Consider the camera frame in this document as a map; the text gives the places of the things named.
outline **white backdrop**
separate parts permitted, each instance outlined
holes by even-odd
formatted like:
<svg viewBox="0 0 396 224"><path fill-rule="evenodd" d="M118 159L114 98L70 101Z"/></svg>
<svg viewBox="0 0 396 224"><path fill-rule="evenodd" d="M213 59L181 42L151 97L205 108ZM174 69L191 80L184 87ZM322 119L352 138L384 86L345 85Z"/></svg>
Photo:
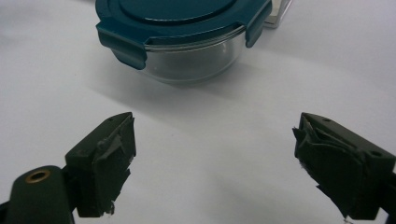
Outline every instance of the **white backdrop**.
<svg viewBox="0 0 396 224"><path fill-rule="evenodd" d="M183 88L119 63L97 22L93 0L0 2L0 202L126 111L137 157L116 213L77 223L342 224L293 156L303 111L396 154L394 0L296 0L226 74Z"/></svg>

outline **teal lid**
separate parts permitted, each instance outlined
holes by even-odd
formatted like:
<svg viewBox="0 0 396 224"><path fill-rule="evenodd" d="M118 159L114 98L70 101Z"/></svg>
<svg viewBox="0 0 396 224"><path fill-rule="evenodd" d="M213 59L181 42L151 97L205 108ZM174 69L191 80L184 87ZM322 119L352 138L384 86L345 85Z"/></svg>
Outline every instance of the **teal lid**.
<svg viewBox="0 0 396 224"><path fill-rule="evenodd" d="M143 69L147 45L202 42L241 26L250 48L271 10L271 0L96 0L96 28L122 63Z"/></svg>

